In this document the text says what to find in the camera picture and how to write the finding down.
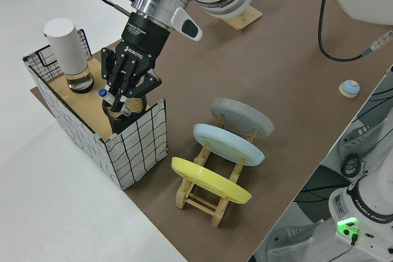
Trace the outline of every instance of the wooden block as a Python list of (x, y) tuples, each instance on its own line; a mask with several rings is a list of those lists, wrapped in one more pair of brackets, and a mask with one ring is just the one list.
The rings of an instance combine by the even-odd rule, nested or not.
[(102, 98), (98, 90), (105, 87), (101, 78), (101, 63), (95, 58), (88, 60), (88, 67), (94, 77), (94, 86), (88, 93), (77, 94), (68, 88), (64, 75), (49, 81), (49, 85), (82, 118), (84, 122), (106, 142), (112, 135), (111, 125), (102, 108)]
[(244, 12), (235, 18), (223, 18), (222, 20), (234, 29), (241, 31), (255, 23), (262, 17), (262, 13), (252, 6), (249, 6)]

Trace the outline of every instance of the robot label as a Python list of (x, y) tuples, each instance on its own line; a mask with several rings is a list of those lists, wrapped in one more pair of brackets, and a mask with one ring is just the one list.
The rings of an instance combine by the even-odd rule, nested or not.
[(143, 31), (140, 27), (131, 24), (130, 22), (127, 23), (127, 31), (134, 35), (140, 35), (140, 34), (146, 35), (145, 31)]
[(346, 207), (345, 202), (341, 202), (342, 198), (342, 193), (334, 197), (333, 207), (336, 211), (338, 218), (344, 217), (348, 213), (348, 208)]
[(138, 58), (143, 59), (143, 55), (141, 55), (139, 52), (136, 52), (135, 50), (129, 48), (128, 46), (126, 46), (126, 47), (124, 48), (124, 51), (125, 51), (125, 52), (129, 52), (129, 53), (132, 53), (134, 56), (137, 56)]

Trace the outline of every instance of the green light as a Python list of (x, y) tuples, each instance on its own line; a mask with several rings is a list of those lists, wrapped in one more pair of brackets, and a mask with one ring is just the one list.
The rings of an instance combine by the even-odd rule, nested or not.
[(358, 222), (358, 219), (356, 217), (351, 217), (351, 218), (344, 219), (344, 220), (337, 222), (337, 226), (342, 226), (342, 225), (346, 225), (348, 223), (357, 223), (357, 222)]
[[(337, 228), (339, 232), (344, 233), (344, 229), (348, 229), (350, 226), (355, 225), (359, 220), (356, 217), (347, 218), (337, 222)], [(354, 228), (354, 233), (357, 234), (357, 228)]]

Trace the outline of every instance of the brown table surface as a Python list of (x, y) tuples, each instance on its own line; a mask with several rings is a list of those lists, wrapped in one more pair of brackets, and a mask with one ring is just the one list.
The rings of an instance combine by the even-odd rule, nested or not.
[[(168, 157), (125, 193), (189, 261), (247, 261), (390, 68), (389, 46), (351, 63), (325, 58), (317, 45), (320, 3), (253, 0), (263, 17), (241, 32), (191, 4), (203, 39), (172, 33), (159, 56), (163, 84), (148, 99), (167, 100)], [(356, 56), (390, 29), (353, 20), (336, 0), (327, 0), (323, 40), (333, 56)], [(347, 79), (361, 85), (355, 99), (338, 91)], [(230, 203), (214, 228), (210, 215), (187, 204), (175, 207), (182, 180), (171, 158), (197, 156), (193, 126), (215, 124), (210, 105), (218, 97), (255, 107), (275, 131), (256, 142), (266, 160), (245, 167), (238, 180), (251, 200)], [(206, 167), (228, 177), (233, 165), (211, 155)]]

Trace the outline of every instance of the white floor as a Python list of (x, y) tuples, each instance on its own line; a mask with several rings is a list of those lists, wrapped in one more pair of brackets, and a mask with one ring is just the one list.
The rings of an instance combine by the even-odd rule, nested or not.
[(55, 17), (83, 28), (92, 52), (126, 23), (100, 0), (0, 0), (0, 260), (185, 261), (29, 92), (21, 58), (47, 45)]

